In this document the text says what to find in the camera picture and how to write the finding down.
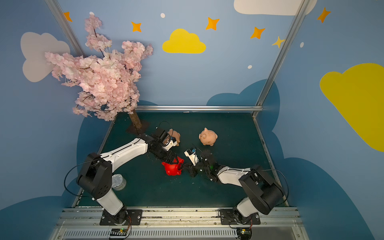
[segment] orange star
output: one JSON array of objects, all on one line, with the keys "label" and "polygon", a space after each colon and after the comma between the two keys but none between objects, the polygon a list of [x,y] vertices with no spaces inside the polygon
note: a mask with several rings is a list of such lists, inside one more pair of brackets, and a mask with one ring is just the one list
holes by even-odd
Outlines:
[{"label": "orange star", "polygon": [[68,21],[72,22],[72,19],[70,18],[70,12],[66,12],[66,13],[64,13],[64,16],[65,16],[65,18],[66,18]]},{"label": "orange star", "polygon": [[141,23],[134,23],[134,22],[131,22],[132,23],[132,25],[133,25],[133,31],[139,31],[139,32],[141,32],[141,30],[140,30],[140,25],[141,25]]},{"label": "orange star", "polygon": [[208,26],[205,30],[213,29],[216,31],[216,24],[219,21],[219,19],[210,19],[208,18]]},{"label": "orange star", "polygon": [[263,29],[258,29],[257,27],[255,27],[255,31],[253,32],[251,38],[258,38],[260,39],[261,36],[262,36],[262,32],[265,30],[265,28]]},{"label": "orange star", "polygon": [[323,10],[323,13],[319,16],[319,18],[317,20],[321,20],[321,23],[324,22],[325,18],[328,16],[328,14],[330,14],[331,12],[328,12],[327,10]]}]

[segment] green mat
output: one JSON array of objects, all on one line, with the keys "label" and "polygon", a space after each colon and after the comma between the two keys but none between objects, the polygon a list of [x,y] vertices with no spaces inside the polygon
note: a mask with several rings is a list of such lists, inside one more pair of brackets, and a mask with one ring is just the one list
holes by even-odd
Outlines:
[{"label": "green mat", "polygon": [[[180,133],[180,146],[172,147],[179,157],[189,161],[184,151],[194,144],[202,151],[209,149],[219,164],[235,168],[261,165],[270,169],[268,159],[249,113],[139,113],[151,123],[147,134],[154,132],[161,121],[168,121]],[[119,113],[102,152],[111,151],[131,142],[135,136],[125,130],[131,124],[127,113]],[[203,146],[199,134],[207,127],[217,133],[214,146]],[[163,122],[161,128],[171,127]],[[150,154],[138,156],[118,168],[127,186],[115,191],[126,206],[156,207],[232,207],[246,197],[239,186],[214,183],[203,174],[191,178],[187,171],[168,176],[161,161]],[[98,206],[89,197],[82,197],[79,206]]]}]

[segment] white cloud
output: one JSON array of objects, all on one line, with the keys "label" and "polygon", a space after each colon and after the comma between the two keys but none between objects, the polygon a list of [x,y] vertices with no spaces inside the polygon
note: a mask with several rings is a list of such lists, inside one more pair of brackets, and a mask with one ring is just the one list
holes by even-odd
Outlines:
[{"label": "white cloud", "polygon": [[58,41],[49,33],[41,35],[37,33],[24,33],[20,42],[25,62],[23,64],[23,73],[31,82],[38,82],[45,78],[53,66],[47,64],[45,52],[69,53],[70,47],[66,42]]},{"label": "white cloud", "polygon": [[[308,14],[317,0],[310,0],[306,13]],[[301,0],[235,0],[235,10],[242,14],[267,14],[294,16]]]}]

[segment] pink blossom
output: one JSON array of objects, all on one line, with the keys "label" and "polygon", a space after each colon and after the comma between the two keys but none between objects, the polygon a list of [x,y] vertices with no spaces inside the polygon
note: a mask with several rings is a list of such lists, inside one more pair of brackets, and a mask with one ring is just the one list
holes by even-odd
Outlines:
[{"label": "pink blossom", "polygon": [[76,107],[73,108],[75,114],[87,117],[93,112],[94,116],[110,121],[118,112],[132,114],[137,107],[140,94],[135,82],[141,77],[138,73],[142,68],[140,61],[152,55],[153,47],[125,41],[122,43],[124,53],[116,50],[107,52],[112,41],[95,32],[100,26],[99,18],[90,15],[85,24],[89,32],[86,45],[102,51],[103,59],[96,56],[73,57],[68,53],[62,56],[45,53],[45,57],[53,64],[52,76],[58,80],[65,76],[66,81],[62,85],[82,87],[83,91],[79,92]]}]

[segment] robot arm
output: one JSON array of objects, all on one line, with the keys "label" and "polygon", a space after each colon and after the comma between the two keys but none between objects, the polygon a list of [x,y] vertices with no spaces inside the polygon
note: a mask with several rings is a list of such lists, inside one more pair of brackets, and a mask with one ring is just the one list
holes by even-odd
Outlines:
[{"label": "robot arm", "polygon": [[244,219],[256,212],[269,214],[272,208],[285,195],[284,189],[268,175],[261,166],[253,168],[231,168],[219,165],[212,153],[205,150],[197,157],[196,149],[191,148],[184,153],[192,164],[187,168],[191,177],[196,176],[198,170],[204,171],[213,182],[233,184],[244,189],[248,197],[244,198],[234,207],[232,216],[236,222],[244,222]]},{"label": "robot arm", "polygon": [[122,224],[126,220],[126,210],[123,203],[112,190],[112,173],[131,159],[145,154],[153,153],[158,159],[166,163],[173,163],[177,156],[169,149],[176,145],[172,137],[167,144],[163,141],[168,134],[157,129],[155,134],[141,135],[133,141],[110,152],[97,155],[91,153],[80,170],[76,183],[89,192],[104,209],[103,216],[109,217],[115,224]]}]

